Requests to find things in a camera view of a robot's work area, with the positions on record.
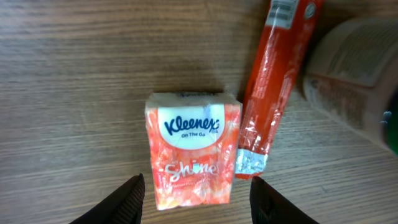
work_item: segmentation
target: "white label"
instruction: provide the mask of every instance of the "white label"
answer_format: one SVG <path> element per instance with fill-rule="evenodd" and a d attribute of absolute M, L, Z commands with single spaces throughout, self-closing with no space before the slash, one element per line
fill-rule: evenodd
<path fill-rule="evenodd" d="M 247 149 L 236 152 L 236 174 L 255 174 L 264 171 L 268 155 L 258 154 Z"/>
<path fill-rule="evenodd" d="M 160 134 L 171 146 L 196 150 L 214 144 L 225 127 L 224 105 L 159 108 Z"/>
<path fill-rule="evenodd" d="M 299 0 L 272 0 L 266 26 L 290 29 Z"/>

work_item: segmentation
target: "orange packaging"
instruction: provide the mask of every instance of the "orange packaging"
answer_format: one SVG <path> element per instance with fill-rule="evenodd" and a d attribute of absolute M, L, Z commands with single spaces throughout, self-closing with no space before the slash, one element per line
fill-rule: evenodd
<path fill-rule="evenodd" d="M 229 203 L 241 103 L 226 93 L 154 93 L 145 115 L 157 209 Z"/>
<path fill-rule="evenodd" d="M 266 166 L 323 0 L 272 0 L 244 97 L 236 177 Z"/>

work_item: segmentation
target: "white oval logo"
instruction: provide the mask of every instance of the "white oval logo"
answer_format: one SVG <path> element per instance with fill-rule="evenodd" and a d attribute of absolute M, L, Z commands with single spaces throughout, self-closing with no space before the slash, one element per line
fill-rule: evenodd
<path fill-rule="evenodd" d="M 159 108 L 158 125 L 171 146 L 196 150 L 214 144 L 225 127 L 224 105 Z"/>

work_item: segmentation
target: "red cylindrical package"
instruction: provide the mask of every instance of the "red cylindrical package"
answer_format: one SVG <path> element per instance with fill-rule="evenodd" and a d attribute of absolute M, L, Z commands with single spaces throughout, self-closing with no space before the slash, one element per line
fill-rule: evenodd
<path fill-rule="evenodd" d="M 244 97 L 236 177 L 263 172 L 323 0 L 272 0 Z"/>

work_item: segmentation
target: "wooden table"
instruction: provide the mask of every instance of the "wooden table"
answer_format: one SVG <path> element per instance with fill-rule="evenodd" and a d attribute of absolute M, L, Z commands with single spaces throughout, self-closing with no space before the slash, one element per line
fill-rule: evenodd
<path fill-rule="evenodd" d="M 153 91 L 241 98 L 267 3 L 0 1 L 0 223 L 70 222 L 140 172 L 143 223 L 250 223 L 239 180 L 230 205 L 156 211 L 143 109 Z M 314 40 L 397 14 L 397 0 L 326 0 Z M 263 178 L 319 222 L 398 223 L 398 160 L 297 90 Z"/>

